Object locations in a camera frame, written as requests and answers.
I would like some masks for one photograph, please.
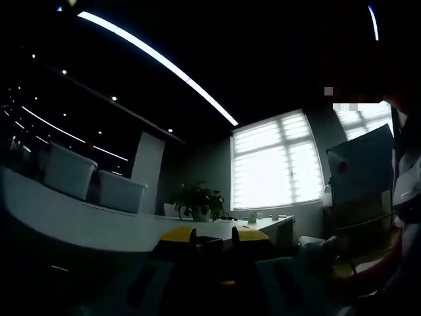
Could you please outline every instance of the window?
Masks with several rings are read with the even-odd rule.
[[[322,171],[307,118],[294,111],[236,130],[232,138],[234,210],[318,199]]]
[[[336,103],[334,109],[345,130],[347,140],[360,137],[384,124],[389,125],[393,135],[391,108],[386,101],[379,104],[358,104],[355,109],[349,103]]]

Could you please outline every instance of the conference table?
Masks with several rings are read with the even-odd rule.
[[[5,209],[21,223],[69,244],[109,251],[148,252],[162,234],[179,226],[196,228],[198,236],[230,240],[234,226],[262,230],[270,238],[292,216],[247,221],[180,220],[157,215],[130,214],[73,199],[43,184],[1,167],[0,189]]]

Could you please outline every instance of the mug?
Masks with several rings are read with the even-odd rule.
[[[257,219],[257,213],[252,212],[249,216],[249,223],[254,224],[256,222],[256,219]]]

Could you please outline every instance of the yellow object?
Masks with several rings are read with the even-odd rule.
[[[221,284],[222,285],[235,285],[235,281],[224,281]]]
[[[190,242],[196,236],[196,228],[181,226],[164,233],[161,240],[164,242]]]
[[[237,233],[238,233],[238,239],[240,242],[249,242],[252,240],[268,240],[269,237],[257,230],[257,229],[253,229],[253,228],[249,228],[249,227],[235,227],[237,229]]]

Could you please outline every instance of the gray wall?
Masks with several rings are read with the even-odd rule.
[[[326,150],[342,142],[346,142],[345,133],[336,117],[332,104],[327,104],[317,111],[305,110],[305,114],[312,128],[312,133],[318,148],[320,164],[325,184],[328,183],[330,170]],[[180,158],[180,151],[175,151]],[[213,190],[220,190],[225,197],[225,208],[230,209],[231,196],[231,158],[230,138],[225,138],[211,145],[204,145],[190,151],[180,158],[180,162],[172,162],[172,166],[162,167],[160,179],[159,203],[170,201],[170,196],[183,182],[205,180],[207,186]],[[174,156],[170,150],[168,157]],[[321,236],[323,229],[322,204],[320,201],[301,203],[294,206],[261,210],[267,217],[273,212],[284,215],[295,215],[295,234]],[[239,219],[248,217],[251,211],[232,211],[232,216]]]
[[[155,212],[159,174],[161,171],[162,154],[165,143],[158,138],[143,133],[137,147],[131,179],[147,184],[140,212],[153,214]]]

